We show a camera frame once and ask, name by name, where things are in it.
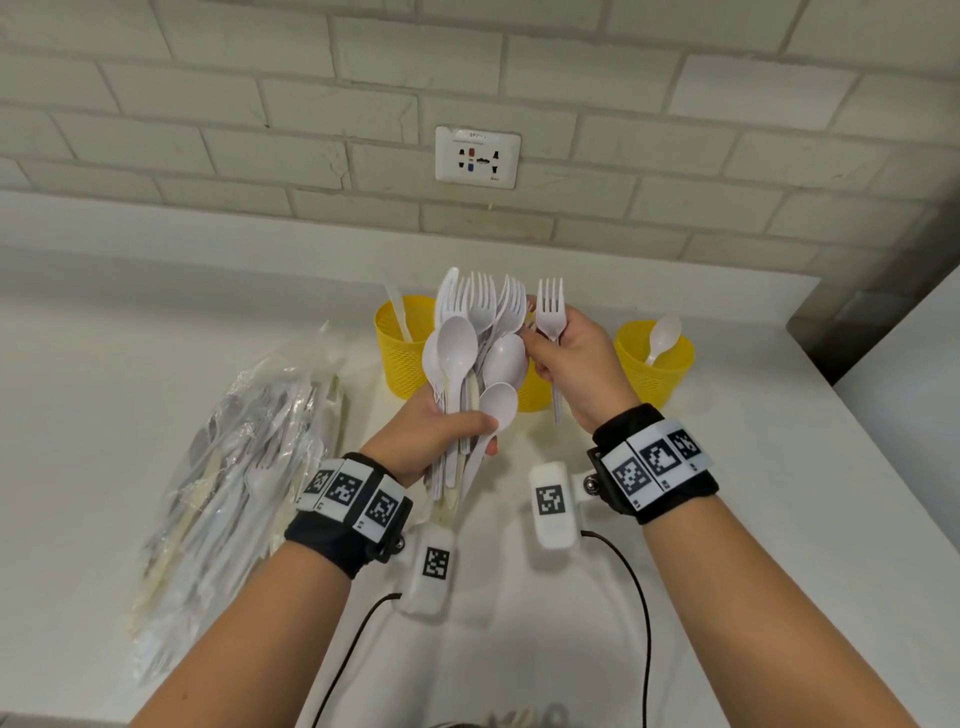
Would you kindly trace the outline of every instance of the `plastic bag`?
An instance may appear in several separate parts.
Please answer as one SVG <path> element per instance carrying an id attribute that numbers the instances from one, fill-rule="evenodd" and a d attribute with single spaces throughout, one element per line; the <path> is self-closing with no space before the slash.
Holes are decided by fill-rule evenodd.
<path id="1" fill-rule="evenodd" d="M 233 381 L 170 480 L 142 552 L 133 678 L 172 669 L 279 548 L 294 501 L 334 452 L 343 396 L 327 325 Z"/>

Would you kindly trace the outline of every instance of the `hand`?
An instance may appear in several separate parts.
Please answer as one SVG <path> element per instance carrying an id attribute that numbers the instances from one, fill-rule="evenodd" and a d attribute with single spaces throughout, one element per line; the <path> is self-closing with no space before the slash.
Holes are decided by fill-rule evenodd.
<path id="1" fill-rule="evenodd" d="M 360 452 L 409 488 L 423 477 L 430 463 L 446 452 L 451 442 L 495 430 L 496 419 L 483 412 L 445 415 L 433 400 L 433 389 L 424 384 Z M 487 445 L 487 455 L 496 455 L 496 438 Z"/>
<path id="2" fill-rule="evenodd" d="M 519 335 L 537 374 L 557 385 L 573 417 L 589 434 L 640 404 L 610 336 L 576 308 L 566 307 L 566 328 L 559 345 L 531 328 L 521 328 Z"/>

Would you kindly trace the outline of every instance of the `wall socket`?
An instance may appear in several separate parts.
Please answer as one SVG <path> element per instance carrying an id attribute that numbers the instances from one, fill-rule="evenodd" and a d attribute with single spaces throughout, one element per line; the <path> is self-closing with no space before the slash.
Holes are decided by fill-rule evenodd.
<path id="1" fill-rule="evenodd" d="M 434 141 L 435 173 L 440 182 L 506 189 L 516 186 L 518 134 L 437 127 Z"/>

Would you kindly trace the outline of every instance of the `left hand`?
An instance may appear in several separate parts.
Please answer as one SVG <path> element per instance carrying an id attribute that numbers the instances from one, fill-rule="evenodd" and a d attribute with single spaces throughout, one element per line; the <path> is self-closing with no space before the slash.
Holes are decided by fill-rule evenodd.
<path id="1" fill-rule="evenodd" d="M 433 389 L 424 384 L 360 452 L 409 488 L 451 442 L 495 430 L 496 419 L 477 410 L 445 415 L 433 400 Z M 487 455 L 496 455 L 496 438 L 487 446 Z"/>

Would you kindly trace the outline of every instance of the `metal screw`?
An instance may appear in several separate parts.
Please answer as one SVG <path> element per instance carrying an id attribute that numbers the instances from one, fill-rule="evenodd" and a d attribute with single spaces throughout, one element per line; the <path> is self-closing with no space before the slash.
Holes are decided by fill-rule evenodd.
<path id="1" fill-rule="evenodd" d="M 596 475 L 588 475 L 584 478 L 584 490 L 588 496 L 596 496 L 600 493 L 600 481 Z"/>

